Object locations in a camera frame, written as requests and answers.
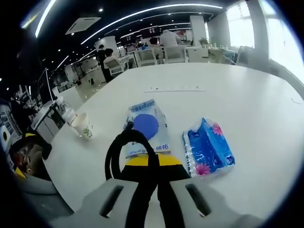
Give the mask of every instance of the plastic packaging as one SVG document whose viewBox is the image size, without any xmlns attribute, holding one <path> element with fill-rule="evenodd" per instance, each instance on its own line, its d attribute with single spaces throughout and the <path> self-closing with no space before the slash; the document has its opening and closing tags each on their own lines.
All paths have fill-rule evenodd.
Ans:
<svg viewBox="0 0 304 228">
<path fill-rule="evenodd" d="M 146 136 L 156 153 L 171 152 L 166 117 L 153 99 L 130 107 L 126 124 L 129 121 L 134 122 L 133 129 Z M 145 147 L 139 143 L 129 142 L 126 145 L 127 158 L 145 153 Z"/>
<path fill-rule="evenodd" d="M 76 118 L 76 113 L 72 106 L 63 100 L 63 97 L 60 96 L 56 103 L 59 107 L 59 112 L 61 113 L 62 118 L 71 126 L 72 121 Z"/>
<path fill-rule="evenodd" d="M 234 156 L 219 125 L 202 118 L 200 124 L 183 132 L 189 175 L 208 175 L 230 170 Z"/>
</svg>

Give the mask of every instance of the man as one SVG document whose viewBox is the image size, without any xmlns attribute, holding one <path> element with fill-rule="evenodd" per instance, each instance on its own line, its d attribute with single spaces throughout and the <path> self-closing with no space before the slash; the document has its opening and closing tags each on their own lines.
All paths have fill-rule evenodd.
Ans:
<svg viewBox="0 0 304 228">
<path fill-rule="evenodd" d="M 112 80 L 110 71 L 109 71 L 109 69 L 105 68 L 105 66 L 104 66 L 105 50 L 104 50 L 103 44 L 99 45 L 99 50 L 97 52 L 96 57 L 97 57 L 99 65 L 101 66 L 101 70 L 104 74 L 105 81 L 110 82 Z"/>
<path fill-rule="evenodd" d="M 107 48 L 105 51 L 104 51 L 104 54 L 105 54 L 105 59 L 104 59 L 104 67 L 105 69 L 108 69 L 109 67 L 106 65 L 106 63 L 108 62 L 111 62 L 112 60 L 116 60 L 118 63 L 121 63 L 119 58 L 117 58 L 116 56 L 112 56 L 113 54 L 113 49 L 111 48 Z"/>
<path fill-rule="evenodd" d="M 106 65 L 106 63 L 108 63 L 108 62 L 111 62 L 112 60 L 116 60 L 121 66 L 123 66 L 124 67 L 124 69 L 126 69 L 127 68 L 127 61 L 128 61 L 128 56 L 125 56 L 125 57 L 122 57 L 122 58 L 117 58 L 116 56 L 112 56 L 112 54 L 113 54 L 113 49 L 111 49 L 111 48 L 107 48 L 105 51 L 104 51 L 104 53 L 105 53 L 105 56 L 106 56 L 106 58 L 105 58 L 105 60 L 104 60 L 104 67 L 106 68 L 106 69 L 108 69 L 109 67 Z"/>
<path fill-rule="evenodd" d="M 163 60 L 162 48 L 157 45 L 157 38 L 152 37 L 150 39 L 150 46 L 148 48 L 153 49 L 156 59 L 159 59 L 161 62 Z"/>
<path fill-rule="evenodd" d="M 174 32 L 165 29 L 160 36 L 160 43 L 163 44 L 165 48 L 175 47 L 180 43 L 181 38 Z"/>
</svg>

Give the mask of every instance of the computer screen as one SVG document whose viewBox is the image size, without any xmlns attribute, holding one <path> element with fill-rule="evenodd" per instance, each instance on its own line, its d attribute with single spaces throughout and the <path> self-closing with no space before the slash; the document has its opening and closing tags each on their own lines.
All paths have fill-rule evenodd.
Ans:
<svg viewBox="0 0 304 228">
<path fill-rule="evenodd" d="M 135 44 L 127 46 L 127 52 L 131 52 L 131 51 L 135 51 L 135 50 L 136 50 L 136 45 Z"/>
<path fill-rule="evenodd" d="M 147 28 L 147 29 L 142 30 L 141 32 L 142 32 L 143 39 L 161 35 L 160 29 L 158 27 Z"/>
<path fill-rule="evenodd" d="M 121 43 L 123 46 L 128 45 L 128 44 L 134 44 L 136 41 L 136 36 L 133 35 L 129 35 L 127 37 L 124 37 L 122 39 L 120 39 Z"/>
</svg>

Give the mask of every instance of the cup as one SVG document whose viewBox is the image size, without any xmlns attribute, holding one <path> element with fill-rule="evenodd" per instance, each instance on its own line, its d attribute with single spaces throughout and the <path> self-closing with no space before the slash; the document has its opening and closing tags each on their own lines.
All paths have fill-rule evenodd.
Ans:
<svg viewBox="0 0 304 228">
<path fill-rule="evenodd" d="M 89 121 L 86 113 L 78 115 L 73 121 L 71 126 L 85 139 L 89 139 L 93 136 L 93 125 Z"/>
</svg>

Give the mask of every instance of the pink flower print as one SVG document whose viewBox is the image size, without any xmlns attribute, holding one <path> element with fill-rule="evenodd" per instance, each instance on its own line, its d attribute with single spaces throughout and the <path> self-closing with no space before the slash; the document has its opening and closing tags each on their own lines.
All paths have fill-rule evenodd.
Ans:
<svg viewBox="0 0 304 228">
<path fill-rule="evenodd" d="M 206 164 L 199 164 L 195 166 L 198 175 L 207 175 L 210 173 L 210 166 Z"/>
<path fill-rule="evenodd" d="M 217 123 L 213 124 L 214 134 L 223 135 L 223 132 Z"/>
</svg>

